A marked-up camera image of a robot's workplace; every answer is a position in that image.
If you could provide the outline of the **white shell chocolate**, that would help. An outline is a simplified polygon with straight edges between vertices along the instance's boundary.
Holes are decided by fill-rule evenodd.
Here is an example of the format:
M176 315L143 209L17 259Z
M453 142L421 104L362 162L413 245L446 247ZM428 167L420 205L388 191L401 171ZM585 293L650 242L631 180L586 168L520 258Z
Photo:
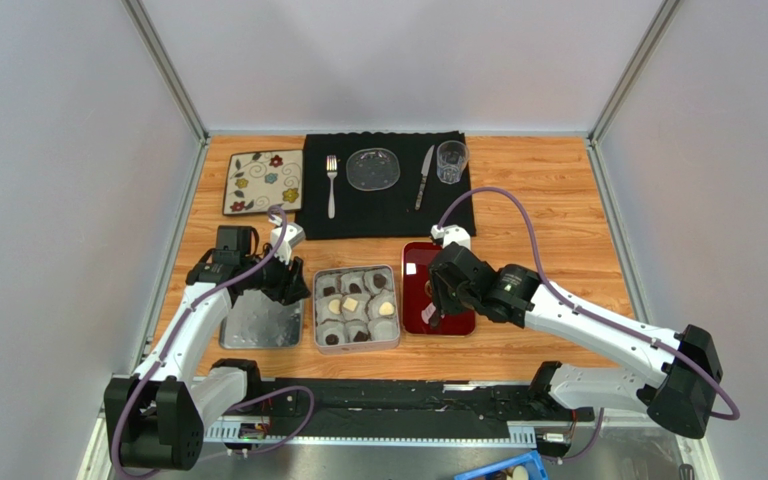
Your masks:
M342 300L339 298L331 299L327 304L327 309L334 315L342 314Z
M392 317L395 314L396 307L392 302L384 301L377 307L378 317Z

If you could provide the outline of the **white square chocolate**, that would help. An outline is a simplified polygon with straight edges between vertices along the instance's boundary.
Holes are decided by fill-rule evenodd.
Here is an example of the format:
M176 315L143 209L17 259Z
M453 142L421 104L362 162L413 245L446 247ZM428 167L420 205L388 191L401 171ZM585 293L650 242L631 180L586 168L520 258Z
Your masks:
M342 303L344 311L354 312L357 309L358 301L355 298L345 297Z

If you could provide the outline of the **dark textured chocolate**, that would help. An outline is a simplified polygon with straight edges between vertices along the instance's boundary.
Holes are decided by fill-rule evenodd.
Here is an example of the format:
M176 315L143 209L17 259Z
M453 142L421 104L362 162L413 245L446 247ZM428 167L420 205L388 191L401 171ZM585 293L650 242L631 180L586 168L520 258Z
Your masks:
M378 289L384 289L388 284L388 279L381 273L376 273L372 277L372 284Z

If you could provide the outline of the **silver chocolate tin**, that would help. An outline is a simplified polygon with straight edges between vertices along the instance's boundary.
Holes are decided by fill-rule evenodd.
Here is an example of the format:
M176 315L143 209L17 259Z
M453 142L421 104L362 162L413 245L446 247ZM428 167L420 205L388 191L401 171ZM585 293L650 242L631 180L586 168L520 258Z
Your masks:
M372 284L376 273L385 275L388 284L384 289L378 289ZM358 284L361 293L351 293L349 285ZM324 296L326 287L334 287L334 295ZM354 312L344 311L334 315L327 309L331 299L345 297L358 301ZM377 307L384 301L392 302L395 314L392 317L378 317ZM396 348L401 340L400 309L395 285L393 269L386 265L355 266L326 269L317 272L313 277L313 331L314 343L320 353L338 355L348 353L363 353L383 351ZM354 343L353 337L357 331L366 331L370 339L366 342ZM336 333L342 337L339 345L327 345L325 337Z

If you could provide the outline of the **dark striped square chocolate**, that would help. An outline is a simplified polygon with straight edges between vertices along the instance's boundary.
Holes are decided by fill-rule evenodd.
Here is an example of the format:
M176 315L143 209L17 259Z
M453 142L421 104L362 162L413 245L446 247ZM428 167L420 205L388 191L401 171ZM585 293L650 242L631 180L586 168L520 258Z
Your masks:
M353 342L359 343L359 342L366 342L370 339L369 333L366 331L357 331L354 334Z

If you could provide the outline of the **pink metal tongs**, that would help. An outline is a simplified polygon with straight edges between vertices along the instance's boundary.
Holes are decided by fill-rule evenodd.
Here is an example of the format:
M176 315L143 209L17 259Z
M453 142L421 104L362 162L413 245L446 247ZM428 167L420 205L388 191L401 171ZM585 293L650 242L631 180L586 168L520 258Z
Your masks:
M433 315L437 314L437 308L433 303L429 303L420 313L422 321L429 325L429 320Z

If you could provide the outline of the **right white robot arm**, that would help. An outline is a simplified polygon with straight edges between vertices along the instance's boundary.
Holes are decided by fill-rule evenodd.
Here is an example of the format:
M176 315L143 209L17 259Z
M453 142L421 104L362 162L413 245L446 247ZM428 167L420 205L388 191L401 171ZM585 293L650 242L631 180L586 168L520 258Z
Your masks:
M643 413L676 435L704 437L722 378L707 331L689 325L675 332L631 320L523 266L495 269L457 244L440 251L428 272L440 319L471 310L496 323L564 338L615 364L579 368L545 361L532 379L538 395L570 411Z

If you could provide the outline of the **red lacquer tray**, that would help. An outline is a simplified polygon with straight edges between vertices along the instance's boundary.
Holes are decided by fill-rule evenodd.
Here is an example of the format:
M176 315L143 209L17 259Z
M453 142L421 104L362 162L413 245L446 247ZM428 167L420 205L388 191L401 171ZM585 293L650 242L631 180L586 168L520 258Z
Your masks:
M431 242L410 242L402 251L402 313L404 330L414 335L464 337L476 328L475 313L449 316L432 329L420 316L431 303L428 266L441 247Z

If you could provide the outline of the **silver tin lid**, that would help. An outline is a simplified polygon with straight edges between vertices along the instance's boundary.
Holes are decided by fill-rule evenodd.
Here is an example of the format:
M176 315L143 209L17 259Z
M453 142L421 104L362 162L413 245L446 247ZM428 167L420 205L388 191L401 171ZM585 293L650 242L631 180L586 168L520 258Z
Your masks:
M219 344L228 350L296 347L303 331L304 303L282 305L260 291L246 291L222 322Z

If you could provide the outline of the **floral square plate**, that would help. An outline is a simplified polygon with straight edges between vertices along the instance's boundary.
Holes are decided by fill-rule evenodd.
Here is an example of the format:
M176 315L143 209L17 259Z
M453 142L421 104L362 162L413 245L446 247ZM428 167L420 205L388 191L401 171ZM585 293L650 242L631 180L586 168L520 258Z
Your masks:
M298 211L303 200L303 151L277 150L230 156L222 214L266 213L273 205Z

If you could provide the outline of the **black cloth placemat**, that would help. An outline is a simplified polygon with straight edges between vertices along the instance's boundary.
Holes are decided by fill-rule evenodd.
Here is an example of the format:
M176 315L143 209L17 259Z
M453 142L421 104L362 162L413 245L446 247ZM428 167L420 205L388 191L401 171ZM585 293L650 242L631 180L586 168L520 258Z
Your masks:
M420 184L420 170L431 145L449 140L465 142L458 131L443 133L339 133L313 134L303 146L303 200L295 222L309 240L331 240L372 237L426 237L446 209L460 195L471 189L468 173L452 185L442 183L436 166L430 166L422 205L414 210ZM401 177L391 188L363 192L349 185L346 163L351 154L369 148L385 148L395 153ZM334 181L336 215L327 216L329 179L326 157L338 159L338 176Z

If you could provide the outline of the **silver table knife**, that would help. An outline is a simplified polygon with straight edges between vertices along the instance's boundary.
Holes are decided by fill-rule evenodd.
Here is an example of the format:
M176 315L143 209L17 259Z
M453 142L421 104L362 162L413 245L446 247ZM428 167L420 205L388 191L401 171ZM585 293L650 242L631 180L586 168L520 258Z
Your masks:
M420 208L421 208L421 205L422 205L422 201L423 201L423 197L424 197L424 193L425 193L425 188L426 188L427 181L428 181L428 175L429 175L429 170L430 170L430 166L431 166L431 161L433 159L433 156L434 156L434 153L435 153L435 149L436 149L435 145L431 145L429 147L429 149L427 150L427 152L426 152L426 154L424 156L423 163L421 165L420 184L419 184L418 193L417 193L417 196L416 196L416 199L415 199L415 202L414 202L414 210L415 211L419 211Z

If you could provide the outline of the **clear drinking glass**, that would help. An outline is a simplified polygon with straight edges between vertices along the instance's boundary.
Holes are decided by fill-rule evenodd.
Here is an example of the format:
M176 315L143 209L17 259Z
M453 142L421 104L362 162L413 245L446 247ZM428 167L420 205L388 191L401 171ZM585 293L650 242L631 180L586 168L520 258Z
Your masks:
M449 140L437 148L438 179L448 185L458 183L469 161L469 149L464 142Z

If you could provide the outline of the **blue plastic crate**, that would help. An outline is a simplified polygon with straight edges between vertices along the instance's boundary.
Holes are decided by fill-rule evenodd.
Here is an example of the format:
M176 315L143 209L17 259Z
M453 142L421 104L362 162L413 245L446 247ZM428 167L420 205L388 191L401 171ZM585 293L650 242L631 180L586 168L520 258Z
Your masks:
M549 476L541 455L536 451L529 451L515 457L458 473L454 476L454 479L548 480Z

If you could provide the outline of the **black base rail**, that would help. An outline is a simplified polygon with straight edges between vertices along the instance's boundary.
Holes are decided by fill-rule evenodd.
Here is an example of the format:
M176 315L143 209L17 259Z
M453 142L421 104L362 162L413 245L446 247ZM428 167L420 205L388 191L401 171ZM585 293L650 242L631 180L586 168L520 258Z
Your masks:
M502 440L512 422L566 430L594 417L523 382L276 378L254 396L238 413L272 439L296 431L301 439Z

